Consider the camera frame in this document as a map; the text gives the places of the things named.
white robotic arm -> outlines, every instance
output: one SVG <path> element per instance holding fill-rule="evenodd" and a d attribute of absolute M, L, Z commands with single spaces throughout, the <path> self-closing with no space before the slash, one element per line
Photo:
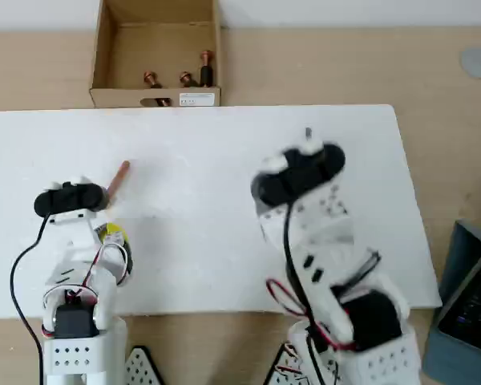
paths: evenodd
<path fill-rule="evenodd" d="M 376 271 L 378 252 L 354 253 L 354 227 L 341 199 L 345 161 L 337 145 L 308 134 L 265 161 L 252 184 L 263 232 L 285 255 L 293 302 L 303 309 L 293 312 L 305 321 L 291 328 L 289 340 L 314 385 L 419 384 L 406 299 Z M 327 370 L 331 363 L 334 371 Z"/>
<path fill-rule="evenodd" d="M 127 327 L 114 309 L 132 272 L 131 250 L 121 229 L 91 225 L 109 201 L 107 190 L 82 179 L 54 184 L 34 204 L 67 239 L 42 299 L 47 385 L 125 384 Z"/>

black wire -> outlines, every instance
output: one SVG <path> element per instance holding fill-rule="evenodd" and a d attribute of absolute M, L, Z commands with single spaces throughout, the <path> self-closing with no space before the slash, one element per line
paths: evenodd
<path fill-rule="evenodd" d="M 382 260 L 381 255 L 377 251 L 374 251 L 369 259 L 358 269 L 358 271 L 344 284 L 334 286 L 331 288 L 333 295 L 340 300 L 345 293 L 353 289 L 359 282 L 361 282 L 369 273 L 371 273 L 379 262 Z"/>
<path fill-rule="evenodd" d="M 298 295 L 298 297 L 302 297 L 300 299 L 303 302 L 303 306 L 305 306 L 306 308 L 306 316 L 308 317 L 310 328 L 311 330 L 314 330 L 317 327 L 317 325 L 315 323 L 315 318 L 313 317 L 312 308 L 310 306 L 310 303 L 308 302 L 306 293 L 303 290 L 303 286 L 299 281 L 296 268 L 294 267 L 294 264 L 292 261 L 292 254 L 290 253 L 289 225 L 290 225 L 290 216 L 292 214 L 293 206 L 294 206 L 294 201 L 289 202 L 287 206 L 287 213 L 285 214 L 285 222 L 283 224 L 283 249 L 285 251 L 285 260 L 287 261 L 287 266 L 289 268 L 290 274 L 293 275 L 294 281 L 297 284 L 297 289 L 302 293 L 302 296 Z M 315 370 L 315 374 L 319 379 L 319 385 L 325 385 L 324 379 L 322 378 L 321 370 L 319 369 L 319 365 L 317 364 L 315 354 L 313 353 L 312 335 L 310 334 L 310 332 L 306 335 L 306 345 L 308 347 L 310 358 L 312 359 L 313 369 Z"/>
<path fill-rule="evenodd" d="M 16 258 L 16 261 L 14 261 L 13 267 L 10 269 L 10 282 L 9 282 L 10 297 L 13 300 L 14 307 L 16 308 L 16 311 L 18 311 L 19 317 L 21 318 L 21 320 L 23 322 L 23 325 L 25 325 L 25 328 L 30 333 L 30 336 L 32 336 L 32 339 L 35 342 L 35 346 L 38 348 L 39 385 L 43 385 L 43 381 L 44 381 L 44 370 L 43 370 L 43 363 L 42 363 L 41 343 L 39 341 L 38 336 L 35 335 L 35 332 L 32 330 L 32 327 L 30 326 L 29 322 L 26 320 L 25 315 L 23 314 L 22 309 L 18 304 L 18 300 L 16 299 L 16 294 L 14 292 L 14 273 L 16 271 L 16 268 L 18 267 L 18 263 L 22 260 L 22 258 L 25 256 L 25 254 L 27 254 L 34 247 L 36 247 L 39 244 L 39 242 L 41 241 L 42 233 L 45 231 L 46 223 L 48 222 L 49 216 L 50 216 L 50 214 L 48 213 L 44 217 L 44 219 L 42 220 L 41 227 L 39 228 L 38 239 L 36 239 L 35 242 L 31 246 L 29 246 L 25 250 L 23 250 L 22 253 L 19 254 L 18 257 Z"/>
<path fill-rule="evenodd" d="M 308 347 L 308 353 L 310 355 L 310 358 L 312 359 L 313 369 L 315 370 L 315 374 L 317 375 L 317 379 L 319 380 L 319 385 L 326 385 L 324 382 L 324 379 L 322 378 L 321 370 L 319 369 L 317 360 L 315 359 L 315 354 L 313 353 L 312 336 L 310 334 L 306 336 L 306 346 Z"/>
<path fill-rule="evenodd" d="M 303 286 L 299 280 L 299 276 L 297 275 L 296 268 L 294 267 L 294 263 L 292 261 L 292 254 L 290 253 L 290 243 L 289 243 L 289 226 L 290 226 L 290 217 L 292 214 L 292 209 L 294 207 L 294 201 L 290 201 L 287 205 L 287 212 L 285 214 L 285 222 L 283 224 L 283 249 L 285 251 L 285 260 L 287 262 L 287 267 L 289 268 L 290 275 L 293 276 L 294 283 L 297 284 L 297 290 L 302 295 L 297 293 L 299 299 L 303 302 L 303 306 L 306 308 L 306 316 L 308 317 L 310 327 L 315 328 L 315 318 L 313 316 L 312 308 L 310 303 L 308 302 L 308 298 L 306 297 L 306 293 L 303 290 Z"/>
<path fill-rule="evenodd" d="M 337 385 L 337 380 L 338 380 L 338 362 L 335 361 L 335 381 L 333 382 L 333 385 Z"/>

wooden table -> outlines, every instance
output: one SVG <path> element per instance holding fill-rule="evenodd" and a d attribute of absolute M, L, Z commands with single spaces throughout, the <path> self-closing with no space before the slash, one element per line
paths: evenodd
<path fill-rule="evenodd" d="M 454 220 L 481 226 L 481 80 L 459 66 L 461 50 L 481 47 L 481 27 L 225 30 L 223 40 L 223 105 L 394 106 L 440 277 Z M 0 33 L 0 110 L 92 107 L 92 47 L 92 33 Z M 421 346 L 431 316 L 412 314 Z M 171 385 L 261 384 L 292 321 L 275 314 L 128 319 L 130 343 L 149 345 Z M 36 383 L 35 362 L 20 323 L 0 320 L 0 383 Z"/>

white wall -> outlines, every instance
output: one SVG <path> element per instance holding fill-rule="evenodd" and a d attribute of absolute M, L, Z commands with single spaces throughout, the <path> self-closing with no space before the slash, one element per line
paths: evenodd
<path fill-rule="evenodd" d="M 224 24 L 235 27 L 481 25 L 481 0 L 220 0 L 220 3 Z M 0 0 L 0 30 L 91 29 L 97 10 L 98 0 Z"/>

cardboard box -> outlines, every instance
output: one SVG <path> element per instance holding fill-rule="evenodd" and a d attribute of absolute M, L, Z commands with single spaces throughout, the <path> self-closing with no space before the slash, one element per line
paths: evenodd
<path fill-rule="evenodd" d="M 200 53 L 214 52 L 215 87 L 182 88 L 180 74 L 200 82 Z M 216 0 L 102 0 L 96 29 L 91 98 L 96 107 L 220 105 L 220 25 Z M 162 89 L 150 89 L 154 71 Z"/>

